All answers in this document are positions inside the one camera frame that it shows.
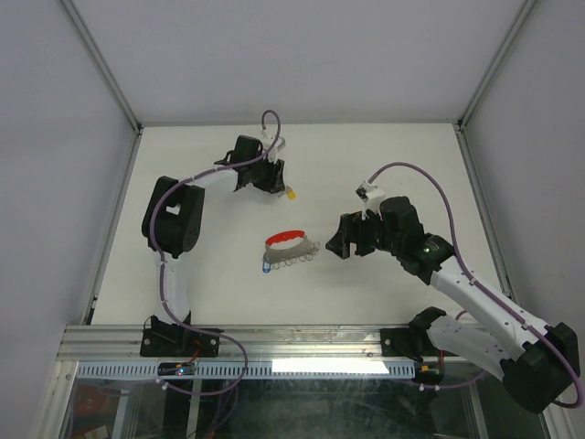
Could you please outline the yellow tag silver key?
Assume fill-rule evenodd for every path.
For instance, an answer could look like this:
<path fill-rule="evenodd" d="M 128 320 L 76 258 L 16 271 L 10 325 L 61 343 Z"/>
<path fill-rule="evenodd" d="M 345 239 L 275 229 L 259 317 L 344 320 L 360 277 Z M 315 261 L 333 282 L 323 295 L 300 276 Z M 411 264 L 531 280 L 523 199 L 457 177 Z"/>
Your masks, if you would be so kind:
<path fill-rule="evenodd" d="M 285 188 L 285 195 L 289 200 L 295 200 L 296 199 L 296 193 L 294 192 L 294 190 L 290 187 L 287 186 Z"/>

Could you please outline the red handled keyring holder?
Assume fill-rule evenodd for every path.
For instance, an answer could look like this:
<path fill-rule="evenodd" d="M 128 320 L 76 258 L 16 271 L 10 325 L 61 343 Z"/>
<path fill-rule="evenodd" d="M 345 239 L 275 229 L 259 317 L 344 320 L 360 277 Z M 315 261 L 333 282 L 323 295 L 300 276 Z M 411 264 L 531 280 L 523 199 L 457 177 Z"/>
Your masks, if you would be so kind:
<path fill-rule="evenodd" d="M 264 242 L 262 259 L 272 263 L 272 270 L 309 262 L 320 251 L 319 241 L 308 238 L 304 230 L 286 230 L 270 236 Z"/>

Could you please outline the blue tag key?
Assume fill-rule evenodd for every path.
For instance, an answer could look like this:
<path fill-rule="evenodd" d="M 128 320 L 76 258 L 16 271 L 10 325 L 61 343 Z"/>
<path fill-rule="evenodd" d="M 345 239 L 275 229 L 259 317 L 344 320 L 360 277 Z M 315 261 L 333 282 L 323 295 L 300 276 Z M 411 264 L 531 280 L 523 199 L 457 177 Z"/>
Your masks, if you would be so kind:
<path fill-rule="evenodd" d="M 262 260 L 262 271 L 266 274 L 270 273 L 272 270 L 272 263 L 266 259 Z"/>

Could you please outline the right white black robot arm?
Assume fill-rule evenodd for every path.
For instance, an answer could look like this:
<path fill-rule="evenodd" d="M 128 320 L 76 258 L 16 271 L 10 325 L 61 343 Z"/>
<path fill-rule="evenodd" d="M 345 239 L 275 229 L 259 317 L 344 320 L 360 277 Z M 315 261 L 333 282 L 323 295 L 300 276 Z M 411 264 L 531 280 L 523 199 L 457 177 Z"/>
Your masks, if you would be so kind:
<path fill-rule="evenodd" d="M 346 213 L 326 249 L 345 260 L 388 252 L 409 274 L 450 297 L 480 329 L 428 307 L 409 322 L 409 345 L 420 354 L 435 348 L 467 359 L 500 380 L 510 397 L 539 414 L 580 377 L 579 342 L 566 324 L 531 315 L 465 271 L 453 246 L 426 232 L 406 197 L 387 198 L 377 210 Z"/>

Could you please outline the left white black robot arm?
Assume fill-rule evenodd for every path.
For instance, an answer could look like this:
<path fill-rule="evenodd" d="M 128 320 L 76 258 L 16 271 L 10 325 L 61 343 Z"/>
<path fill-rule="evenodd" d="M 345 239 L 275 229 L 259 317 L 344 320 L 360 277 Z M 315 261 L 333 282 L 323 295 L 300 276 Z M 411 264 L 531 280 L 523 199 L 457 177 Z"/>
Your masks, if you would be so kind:
<path fill-rule="evenodd" d="M 140 355 L 189 357 L 192 361 L 218 355 L 220 331 L 192 331 L 188 299 L 187 259 L 200 236 L 206 193 L 238 191 L 248 185 L 270 195 L 285 191 L 284 161 L 278 154 L 285 140 L 241 135 L 233 149 L 200 177 L 167 176 L 155 183 L 142 222 L 142 234 L 154 253 L 158 298 L 156 311 L 143 326 Z"/>

